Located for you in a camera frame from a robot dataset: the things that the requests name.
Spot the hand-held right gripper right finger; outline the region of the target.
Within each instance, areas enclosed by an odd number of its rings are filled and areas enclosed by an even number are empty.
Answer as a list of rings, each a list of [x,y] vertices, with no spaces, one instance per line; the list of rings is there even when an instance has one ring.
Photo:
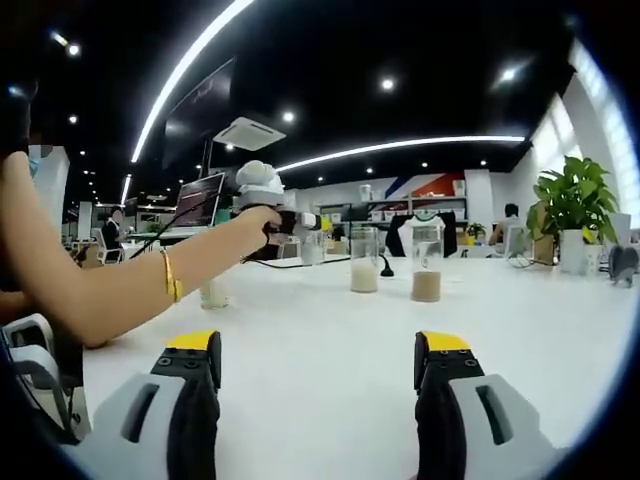
[[[414,390],[418,479],[542,479],[553,467],[538,411],[461,338],[416,333]]]

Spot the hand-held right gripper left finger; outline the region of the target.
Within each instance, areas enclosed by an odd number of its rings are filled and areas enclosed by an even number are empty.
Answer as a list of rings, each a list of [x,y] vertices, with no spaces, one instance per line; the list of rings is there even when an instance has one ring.
[[[112,479],[215,479],[221,335],[169,342],[150,372],[136,374],[96,410],[91,445],[115,458]]]

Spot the person's left hand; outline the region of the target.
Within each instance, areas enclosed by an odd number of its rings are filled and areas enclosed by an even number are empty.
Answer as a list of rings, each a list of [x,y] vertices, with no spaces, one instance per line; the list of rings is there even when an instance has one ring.
[[[277,233],[281,226],[280,214],[269,206],[254,206],[243,211],[238,217],[243,230],[244,256],[249,257],[266,246],[279,245],[281,236]]]

